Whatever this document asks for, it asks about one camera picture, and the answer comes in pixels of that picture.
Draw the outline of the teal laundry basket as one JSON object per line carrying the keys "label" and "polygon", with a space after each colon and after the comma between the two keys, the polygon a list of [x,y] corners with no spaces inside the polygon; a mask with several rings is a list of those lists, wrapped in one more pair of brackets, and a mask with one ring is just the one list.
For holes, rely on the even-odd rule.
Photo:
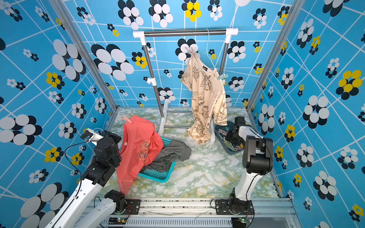
{"label": "teal laundry basket", "polygon": [[163,148],[158,153],[157,157],[147,166],[145,166],[138,176],[164,183],[168,181],[176,161],[179,159],[177,153],[180,146],[177,140],[161,138]]}

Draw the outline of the red garment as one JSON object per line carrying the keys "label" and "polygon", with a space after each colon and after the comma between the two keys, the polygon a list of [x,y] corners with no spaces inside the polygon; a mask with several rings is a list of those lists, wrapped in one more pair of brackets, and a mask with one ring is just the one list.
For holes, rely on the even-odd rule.
{"label": "red garment", "polygon": [[127,195],[143,167],[155,160],[163,148],[163,141],[155,125],[139,116],[124,124],[121,162],[117,167],[120,191]]}

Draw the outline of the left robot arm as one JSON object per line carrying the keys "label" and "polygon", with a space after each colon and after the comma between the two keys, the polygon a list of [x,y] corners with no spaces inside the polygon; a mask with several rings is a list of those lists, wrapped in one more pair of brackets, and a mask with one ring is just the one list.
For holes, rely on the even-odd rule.
{"label": "left robot arm", "polygon": [[59,213],[46,225],[48,228],[96,228],[114,212],[122,213],[126,208],[125,195],[111,190],[104,199],[85,217],[84,210],[106,185],[116,168],[121,156],[118,143],[121,137],[104,130],[101,135],[87,129],[81,136],[95,145],[94,157],[81,181]]}

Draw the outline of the dark grey garment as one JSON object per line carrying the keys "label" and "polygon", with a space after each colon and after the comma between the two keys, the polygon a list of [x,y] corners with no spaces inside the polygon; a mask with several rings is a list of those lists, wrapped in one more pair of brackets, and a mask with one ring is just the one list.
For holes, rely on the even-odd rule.
{"label": "dark grey garment", "polygon": [[144,166],[140,173],[146,170],[155,170],[163,173],[170,170],[173,162],[188,160],[192,154],[192,149],[180,140],[171,140],[169,145],[164,145],[157,157],[147,166]]}

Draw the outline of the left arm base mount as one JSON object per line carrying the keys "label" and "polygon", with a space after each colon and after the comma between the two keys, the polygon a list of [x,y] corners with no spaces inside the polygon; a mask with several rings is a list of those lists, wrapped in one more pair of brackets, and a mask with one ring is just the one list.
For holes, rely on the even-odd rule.
{"label": "left arm base mount", "polygon": [[113,202],[113,205],[115,205],[115,210],[108,215],[138,215],[140,206],[141,206],[141,200],[140,199],[125,199],[124,205],[121,206],[118,202]]}

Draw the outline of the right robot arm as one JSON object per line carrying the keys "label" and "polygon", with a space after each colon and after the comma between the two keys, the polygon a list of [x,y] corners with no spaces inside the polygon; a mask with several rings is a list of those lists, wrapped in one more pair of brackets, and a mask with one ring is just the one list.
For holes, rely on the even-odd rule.
{"label": "right robot arm", "polygon": [[229,210],[233,214],[240,214],[253,209],[252,192],[258,181],[273,168],[273,140],[263,137],[246,124],[243,116],[235,118],[234,128],[227,135],[234,143],[243,144],[244,172],[229,196]]}

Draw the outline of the mint green clothespin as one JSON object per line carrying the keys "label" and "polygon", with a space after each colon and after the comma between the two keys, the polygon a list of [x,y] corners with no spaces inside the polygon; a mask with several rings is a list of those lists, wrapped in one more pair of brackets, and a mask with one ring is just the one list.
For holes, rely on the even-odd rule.
{"label": "mint green clothespin", "polygon": [[217,77],[218,80],[225,80],[229,75],[228,74],[221,74]]}

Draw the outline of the pile of coloured clothespins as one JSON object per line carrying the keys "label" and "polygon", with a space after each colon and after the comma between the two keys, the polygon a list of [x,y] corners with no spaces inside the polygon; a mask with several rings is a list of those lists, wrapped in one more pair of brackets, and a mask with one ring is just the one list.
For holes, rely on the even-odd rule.
{"label": "pile of coloured clothespins", "polygon": [[224,131],[223,129],[218,130],[218,135],[223,142],[223,145],[230,152],[238,152],[244,149],[244,140],[234,133],[233,130]]}

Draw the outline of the beige compass print t-shirt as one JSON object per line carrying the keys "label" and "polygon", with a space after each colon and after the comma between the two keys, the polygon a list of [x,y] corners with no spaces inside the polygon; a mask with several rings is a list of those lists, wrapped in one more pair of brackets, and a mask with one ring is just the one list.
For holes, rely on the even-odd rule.
{"label": "beige compass print t-shirt", "polygon": [[182,83],[192,92],[194,124],[187,134],[199,145],[204,145],[212,136],[211,122],[227,125],[227,104],[224,85],[216,69],[209,69],[200,58],[190,57],[181,77]]}

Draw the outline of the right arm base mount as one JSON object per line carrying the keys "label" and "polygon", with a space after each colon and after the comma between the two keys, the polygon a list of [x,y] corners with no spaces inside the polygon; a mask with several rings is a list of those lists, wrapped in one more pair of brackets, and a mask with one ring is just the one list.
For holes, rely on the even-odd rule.
{"label": "right arm base mount", "polygon": [[254,215],[252,201],[215,199],[213,207],[217,215]]}

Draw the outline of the dark grey clothespin tray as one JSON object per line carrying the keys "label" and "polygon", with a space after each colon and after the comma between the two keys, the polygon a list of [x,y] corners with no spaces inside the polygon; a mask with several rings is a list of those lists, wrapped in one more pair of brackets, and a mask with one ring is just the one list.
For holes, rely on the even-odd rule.
{"label": "dark grey clothespin tray", "polygon": [[215,125],[214,132],[225,152],[229,155],[240,153],[244,150],[244,140],[234,133],[234,122],[228,121],[226,126]]}

